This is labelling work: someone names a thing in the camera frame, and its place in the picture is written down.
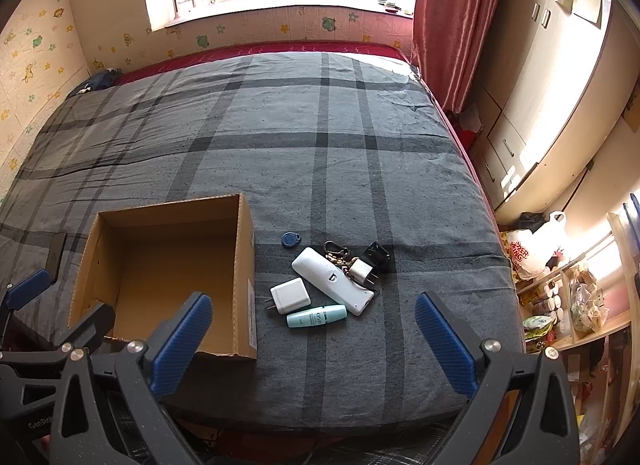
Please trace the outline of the brown cardboard box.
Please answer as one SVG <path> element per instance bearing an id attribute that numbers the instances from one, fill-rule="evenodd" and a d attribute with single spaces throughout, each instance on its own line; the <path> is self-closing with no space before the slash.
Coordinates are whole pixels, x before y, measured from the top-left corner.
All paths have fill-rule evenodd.
<path id="1" fill-rule="evenodd" d="M 107 303 L 115 311 L 108 337 L 145 339 L 194 292 L 213 303 L 198 349 L 256 358 L 254 226 L 242 193 L 96 214 L 67 322 Z"/>

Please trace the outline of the black charger cube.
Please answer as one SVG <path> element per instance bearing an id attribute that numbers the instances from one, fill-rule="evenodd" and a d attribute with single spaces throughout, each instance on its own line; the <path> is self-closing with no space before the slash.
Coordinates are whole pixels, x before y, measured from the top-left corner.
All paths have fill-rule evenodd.
<path id="1" fill-rule="evenodd" d="M 371 243 L 362 253 L 360 259 L 375 271 L 385 273 L 390 266 L 390 252 L 378 242 Z"/>

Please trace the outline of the small white plug adapter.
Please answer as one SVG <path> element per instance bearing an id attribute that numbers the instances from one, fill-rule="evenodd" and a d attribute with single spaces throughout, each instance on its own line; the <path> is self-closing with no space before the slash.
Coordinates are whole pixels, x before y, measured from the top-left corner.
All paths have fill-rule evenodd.
<path id="1" fill-rule="evenodd" d="M 347 275 L 352 281 L 364 289 L 371 289 L 371 291 L 373 291 L 376 284 L 378 284 L 378 277 L 374 274 L 374 268 L 358 257 L 352 259 L 349 263 Z"/>

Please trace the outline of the teal cosmetic bottle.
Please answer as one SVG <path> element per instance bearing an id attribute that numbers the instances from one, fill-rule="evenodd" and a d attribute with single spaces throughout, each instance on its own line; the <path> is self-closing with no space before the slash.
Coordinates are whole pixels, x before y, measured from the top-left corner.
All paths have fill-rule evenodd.
<path id="1" fill-rule="evenodd" d="M 310 308 L 286 316 L 286 324 L 290 329 L 302 329 L 342 321 L 348 312 L 344 305 Z"/>

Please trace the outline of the large white charger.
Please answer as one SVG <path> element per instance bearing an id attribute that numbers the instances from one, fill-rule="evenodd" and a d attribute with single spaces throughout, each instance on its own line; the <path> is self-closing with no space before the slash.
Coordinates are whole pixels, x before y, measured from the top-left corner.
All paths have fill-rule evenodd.
<path id="1" fill-rule="evenodd" d="M 280 315 L 288 315 L 311 304 L 304 281 L 301 277 L 273 286 L 270 289 L 268 309 L 276 309 Z"/>

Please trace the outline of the white remote control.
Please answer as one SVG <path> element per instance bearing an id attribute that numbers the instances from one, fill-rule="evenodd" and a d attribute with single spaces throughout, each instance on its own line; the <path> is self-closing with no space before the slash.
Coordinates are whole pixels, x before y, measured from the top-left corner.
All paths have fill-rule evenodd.
<path id="1" fill-rule="evenodd" d="M 314 248 L 305 248 L 292 262 L 293 270 L 334 303 L 343 305 L 359 317 L 374 297 L 374 292 L 360 286 L 338 266 Z"/>

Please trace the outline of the keys with carabiner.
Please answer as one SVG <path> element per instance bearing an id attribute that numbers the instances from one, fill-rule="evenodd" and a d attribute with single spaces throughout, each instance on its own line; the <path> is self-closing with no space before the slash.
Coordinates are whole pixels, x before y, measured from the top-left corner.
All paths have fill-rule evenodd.
<path id="1" fill-rule="evenodd" d="M 324 242 L 323 252 L 324 257 L 346 275 L 350 274 L 350 270 L 357 260 L 357 257 L 352 255 L 352 251 L 347 246 L 342 246 L 331 240 Z"/>

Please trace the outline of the blue key fob tag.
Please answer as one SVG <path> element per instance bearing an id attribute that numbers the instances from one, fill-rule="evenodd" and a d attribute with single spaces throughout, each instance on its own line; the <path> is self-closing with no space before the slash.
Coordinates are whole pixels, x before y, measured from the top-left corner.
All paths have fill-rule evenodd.
<path id="1" fill-rule="evenodd" d="M 288 231 L 282 234 L 281 244 L 284 248 L 295 248 L 299 245 L 302 237 L 297 232 Z"/>

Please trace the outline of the wooden shelf with clutter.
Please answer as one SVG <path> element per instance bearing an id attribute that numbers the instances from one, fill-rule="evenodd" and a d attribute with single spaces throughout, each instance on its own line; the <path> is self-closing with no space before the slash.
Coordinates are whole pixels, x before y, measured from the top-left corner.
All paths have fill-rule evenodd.
<path id="1" fill-rule="evenodd" d="M 639 213 L 567 263 L 516 283 L 526 348 L 559 353 L 576 413 L 580 460 L 602 464 L 639 408 Z"/>

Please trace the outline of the white plastic bag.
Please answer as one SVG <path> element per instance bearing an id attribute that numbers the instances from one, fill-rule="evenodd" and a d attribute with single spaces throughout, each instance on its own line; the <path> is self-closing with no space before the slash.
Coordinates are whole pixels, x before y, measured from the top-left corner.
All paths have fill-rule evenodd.
<path id="1" fill-rule="evenodd" d="M 567 217 L 564 211 L 522 212 L 514 229 L 506 232 L 506 252 L 521 280 L 535 280 L 548 261 L 563 250 Z"/>

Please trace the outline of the grey plaid bed cover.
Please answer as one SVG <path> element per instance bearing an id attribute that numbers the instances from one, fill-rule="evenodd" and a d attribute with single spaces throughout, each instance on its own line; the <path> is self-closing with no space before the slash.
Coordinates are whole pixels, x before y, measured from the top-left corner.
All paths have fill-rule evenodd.
<path id="1" fill-rule="evenodd" d="M 58 281 L 21 311 L 44 341 L 66 325 L 82 250 L 102 211 L 243 194 L 254 224 L 257 359 L 198 357 L 169 403 L 260 428 L 395 429 L 458 411 L 414 319 L 432 291 L 482 337 L 523 338 L 511 268 L 485 195 L 431 93 L 405 63 L 326 52 L 253 54 L 65 100 L 1 207 L 1 280 Z M 359 317 L 289 329 L 266 307 L 295 251 L 333 241 L 390 253 Z"/>

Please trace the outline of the dark blue cloth bundle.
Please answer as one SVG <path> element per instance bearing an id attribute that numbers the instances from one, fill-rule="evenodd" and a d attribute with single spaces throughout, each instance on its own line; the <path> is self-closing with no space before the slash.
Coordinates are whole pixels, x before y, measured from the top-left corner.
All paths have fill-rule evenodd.
<path id="1" fill-rule="evenodd" d="M 66 96 L 66 99 L 73 98 L 73 96 L 78 94 L 85 94 L 88 92 L 111 88 L 119 80 L 120 76 L 122 76 L 122 71 L 117 68 L 106 68 L 100 70 L 99 73 L 92 75 L 81 84 L 78 84 L 78 86 Z"/>

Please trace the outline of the cream wardrobe cabinet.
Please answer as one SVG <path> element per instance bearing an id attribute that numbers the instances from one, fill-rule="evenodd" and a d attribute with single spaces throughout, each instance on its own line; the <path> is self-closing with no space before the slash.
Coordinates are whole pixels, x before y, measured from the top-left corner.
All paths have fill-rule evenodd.
<path id="1" fill-rule="evenodd" d="M 500 224 L 543 212 L 587 168 L 639 75 L 616 0 L 499 0 L 469 101 L 471 157 Z"/>

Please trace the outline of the red curtain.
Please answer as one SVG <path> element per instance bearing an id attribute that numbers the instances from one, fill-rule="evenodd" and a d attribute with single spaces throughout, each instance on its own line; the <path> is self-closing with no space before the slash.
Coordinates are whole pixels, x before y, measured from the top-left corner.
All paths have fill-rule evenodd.
<path id="1" fill-rule="evenodd" d="M 499 0 L 416 0 L 412 60 L 443 110 L 460 113 Z"/>

